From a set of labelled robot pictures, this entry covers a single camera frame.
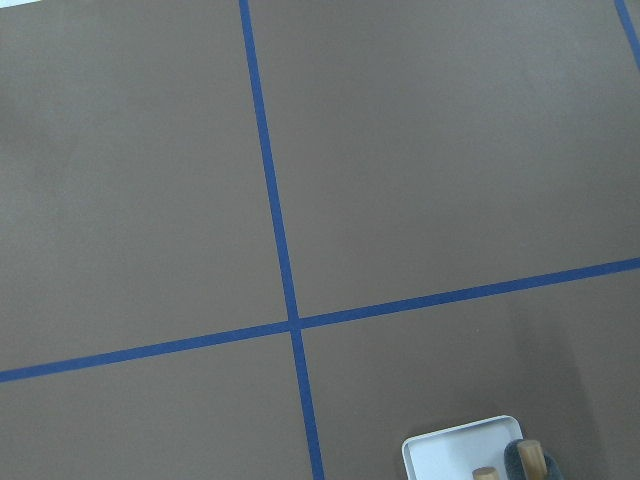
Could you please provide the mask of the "dark grey cloth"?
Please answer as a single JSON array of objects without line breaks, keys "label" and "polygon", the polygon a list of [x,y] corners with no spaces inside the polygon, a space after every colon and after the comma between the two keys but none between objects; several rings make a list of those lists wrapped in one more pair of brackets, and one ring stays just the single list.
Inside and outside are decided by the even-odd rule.
[{"label": "dark grey cloth", "polygon": [[[507,478],[509,480],[526,480],[525,470],[518,451],[518,445],[523,439],[510,442],[504,449],[504,465]],[[565,477],[553,457],[544,452],[544,459],[547,467],[547,476],[549,480],[564,480]]]}]

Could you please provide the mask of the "white rack base tray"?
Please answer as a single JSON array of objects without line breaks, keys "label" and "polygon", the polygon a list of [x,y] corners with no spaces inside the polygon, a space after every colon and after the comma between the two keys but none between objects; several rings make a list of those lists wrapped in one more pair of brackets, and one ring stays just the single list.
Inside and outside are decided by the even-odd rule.
[{"label": "white rack base tray", "polygon": [[401,453],[410,480],[472,479],[481,467],[506,479],[504,450],[522,438],[519,422],[501,415],[408,438]]}]

